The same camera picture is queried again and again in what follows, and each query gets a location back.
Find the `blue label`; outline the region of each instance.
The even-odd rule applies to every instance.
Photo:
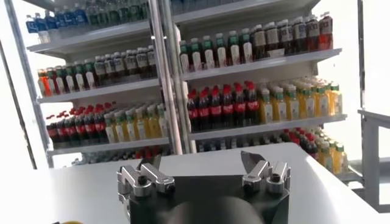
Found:
[[[29,33],[37,33],[38,32],[38,28],[37,28],[37,25],[35,24],[35,22],[28,21],[28,22],[26,22],[26,26],[27,26],[27,31],[29,31]]]

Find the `water bottle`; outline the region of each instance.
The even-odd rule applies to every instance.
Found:
[[[38,37],[40,40],[40,43],[48,43],[50,42],[49,32],[48,28],[46,27],[46,22],[43,18],[41,18],[41,15],[39,13],[35,14],[35,24],[38,28]]]
[[[74,8],[74,16],[76,17],[77,21],[77,33],[85,33],[88,31],[87,14],[79,3],[75,3]]]
[[[77,34],[77,21],[72,10],[68,6],[63,7],[63,15],[65,17],[66,31],[65,37],[73,37]]]
[[[50,41],[56,41],[61,39],[59,28],[55,18],[50,15],[50,11],[44,11],[44,20],[46,21],[46,26],[48,27]]]
[[[33,18],[31,18],[30,15],[27,15],[27,21],[26,21],[27,31],[29,32],[30,36],[34,37],[35,40],[38,40],[38,28]]]
[[[64,32],[66,32],[65,16],[63,15],[63,12],[61,12],[59,8],[54,8],[54,17],[55,17],[55,23],[58,27],[58,31],[60,32],[61,37],[63,37]]]

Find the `white table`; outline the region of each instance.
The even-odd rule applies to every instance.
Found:
[[[379,219],[366,202],[292,143],[167,156],[160,169],[167,175],[244,174],[241,150],[260,153],[269,161],[286,161],[291,166],[290,223],[371,223]],[[38,170],[26,173],[23,181],[12,175],[18,181],[11,182],[5,191],[11,199],[7,206],[14,206],[6,215],[14,218],[12,223],[78,220],[86,224],[125,224],[116,195],[115,172],[126,164],[135,166],[138,160]]]

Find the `shelf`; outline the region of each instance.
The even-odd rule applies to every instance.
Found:
[[[148,87],[153,87],[158,85],[159,85],[158,79],[150,79],[150,80],[145,80],[140,82],[112,85],[112,86],[91,89],[91,90],[86,90],[86,91],[81,91],[76,93],[68,93],[68,94],[63,94],[58,96],[38,98],[37,101],[38,103],[66,102],[75,99],[101,96],[101,95],[106,95],[111,93],[119,93],[119,92],[148,88]]]
[[[130,41],[129,36],[149,31],[148,22],[128,23],[87,32],[71,38],[65,38],[45,44],[27,47],[31,52],[66,58],[67,54],[75,54],[87,49],[99,48],[113,42]]]
[[[131,148],[139,148],[153,145],[166,145],[169,144],[168,138],[156,138],[156,139],[147,139],[141,141],[133,141],[133,142],[121,142],[121,143],[113,143],[113,144],[101,144],[101,145],[89,145],[89,146],[81,146],[67,149],[56,149],[56,150],[48,150],[46,154],[48,156],[54,155],[63,155],[70,153],[91,153],[91,152],[101,152],[101,151],[111,151],[118,149],[131,149]]]
[[[236,65],[236,66],[229,66],[225,68],[215,68],[215,69],[204,70],[201,72],[191,72],[183,75],[183,81],[205,79],[205,78],[215,77],[220,75],[239,74],[242,72],[249,72],[249,71],[255,71],[264,68],[296,64],[305,61],[321,61],[339,55],[341,51],[342,51],[341,48],[326,50],[326,51],[316,51],[316,52],[298,54],[298,55],[287,56],[287,57],[265,59],[262,61],[256,61],[253,63]]]
[[[243,128],[231,128],[224,130],[206,131],[202,133],[190,134],[190,140],[213,139],[237,135],[249,135],[267,131],[282,130],[285,128],[307,127],[312,125],[320,125],[337,121],[344,121],[347,118],[346,114],[340,114],[328,117],[313,117],[296,121],[275,122],[271,124],[254,125]]]

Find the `red label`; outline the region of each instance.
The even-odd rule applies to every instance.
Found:
[[[248,108],[250,110],[258,110],[258,102],[257,101],[248,102]]]
[[[211,108],[211,114],[212,115],[220,115],[222,113],[222,107],[217,106],[217,107],[212,107]]]
[[[232,114],[233,113],[233,104],[229,106],[223,106],[224,114]]]
[[[201,117],[207,117],[210,114],[210,112],[208,108],[203,108],[199,110],[199,114]]]
[[[245,103],[236,103],[234,109],[236,112],[244,112],[245,111]]]

